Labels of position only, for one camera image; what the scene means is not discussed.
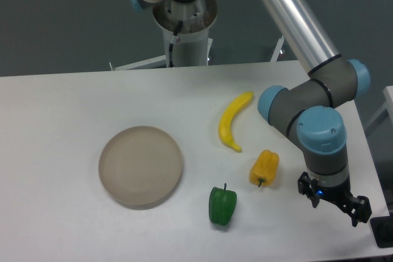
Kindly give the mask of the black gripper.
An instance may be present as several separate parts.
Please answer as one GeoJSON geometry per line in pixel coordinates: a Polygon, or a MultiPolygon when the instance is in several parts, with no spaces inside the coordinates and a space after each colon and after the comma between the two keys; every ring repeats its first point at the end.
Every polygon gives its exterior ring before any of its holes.
{"type": "Polygon", "coordinates": [[[297,180],[298,192],[305,195],[316,208],[320,200],[335,204],[351,218],[351,224],[367,223],[372,215],[370,201],[366,196],[353,196],[350,192],[349,173],[318,175],[303,172],[297,180]]]}

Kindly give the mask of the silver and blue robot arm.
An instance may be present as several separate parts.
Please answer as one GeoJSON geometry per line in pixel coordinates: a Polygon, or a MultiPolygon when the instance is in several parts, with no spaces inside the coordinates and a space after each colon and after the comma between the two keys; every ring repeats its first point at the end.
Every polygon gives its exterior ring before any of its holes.
{"type": "MultiPolygon", "coordinates": [[[[208,63],[208,29],[217,16],[215,0],[130,0],[135,9],[153,9],[163,31],[168,67],[208,63]]],[[[345,60],[305,0],[262,0],[309,79],[287,89],[267,88],[259,97],[259,114],[296,145],[307,170],[298,191],[317,206],[336,205],[353,225],[368,222],[372,209],[365,196],[350,188],[346,129],[337,107],[366,92],[367,68],[345,60]]]]}

